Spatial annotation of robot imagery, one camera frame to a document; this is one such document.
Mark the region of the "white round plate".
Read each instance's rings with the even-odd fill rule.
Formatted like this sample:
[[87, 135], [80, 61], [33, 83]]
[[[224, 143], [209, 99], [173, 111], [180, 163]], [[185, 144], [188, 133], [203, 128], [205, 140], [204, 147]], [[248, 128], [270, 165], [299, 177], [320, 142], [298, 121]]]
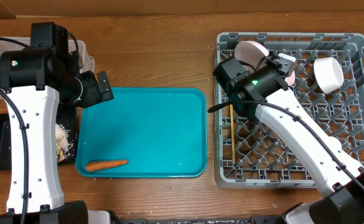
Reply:
[[259, 61], [269, 55], [269, 51], [260, 43], [247, 40], [238, 43], [235, 47], [234, 56], [237, 60], [247, 62], [256, 67]]

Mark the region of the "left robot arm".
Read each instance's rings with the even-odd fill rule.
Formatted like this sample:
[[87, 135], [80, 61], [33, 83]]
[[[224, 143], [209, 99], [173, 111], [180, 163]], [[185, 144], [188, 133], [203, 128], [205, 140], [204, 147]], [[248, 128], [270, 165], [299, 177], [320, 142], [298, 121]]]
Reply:
[[53, 22], [31, 25], [30, 43], [0, 56], [0, 95], [11, 129], [11, 188], [0, 223], [116, 223], [112, 211], [66, 202], [57, 170], [59, 104], [88, 108], [113, 99], [105, 72], [81, 72], [73, 34]]

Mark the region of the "orange carrot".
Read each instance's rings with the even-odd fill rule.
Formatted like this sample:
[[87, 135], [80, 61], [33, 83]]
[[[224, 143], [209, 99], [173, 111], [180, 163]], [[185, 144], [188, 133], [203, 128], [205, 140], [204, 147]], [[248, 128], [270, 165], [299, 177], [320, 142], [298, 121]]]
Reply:
[[119, 167], [126, 165], [128, 160], [115, 160], [115, 161], [93, 161], [89, 162], [85, 169], [88, 172], [96, 172], [99, 170], [111, 169], [114, 167]]

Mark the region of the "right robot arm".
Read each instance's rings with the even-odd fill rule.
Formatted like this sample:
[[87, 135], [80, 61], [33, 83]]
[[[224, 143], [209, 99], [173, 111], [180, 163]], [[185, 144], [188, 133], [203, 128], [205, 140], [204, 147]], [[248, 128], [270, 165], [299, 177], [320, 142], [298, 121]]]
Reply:
[[239, 116], [265, 124], [309, 172], [322, 198], [290, 208], [276, 223], [364, 223], [364, 167], [298, 102], [286, 82], [295, 58], [270, 53], [262, 60], [257, 68], [234, 56], [220, 62], [213, 76], [229, 100], [208, 112], [233, 105]]

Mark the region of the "pink-white bowl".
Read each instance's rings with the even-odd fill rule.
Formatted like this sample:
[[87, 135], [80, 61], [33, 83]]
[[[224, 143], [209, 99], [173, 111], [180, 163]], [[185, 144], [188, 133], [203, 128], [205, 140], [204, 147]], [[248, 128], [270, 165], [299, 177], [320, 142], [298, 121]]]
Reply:
[[285, 81], [289, 86], [294, 86], [295, 78], [296, 78], [295, 71], [293, 71], [289, 77], [285, 78]]

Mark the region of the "white bowl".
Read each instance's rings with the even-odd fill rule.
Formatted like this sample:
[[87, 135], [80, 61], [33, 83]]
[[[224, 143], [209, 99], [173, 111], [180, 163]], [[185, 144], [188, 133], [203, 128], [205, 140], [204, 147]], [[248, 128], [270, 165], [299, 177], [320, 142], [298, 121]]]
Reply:
[[331, 93], [343, 85], [342, 68], [333, 57], [318, 58], [314, 61], [314, 75], [319, 88], [325, 93]]

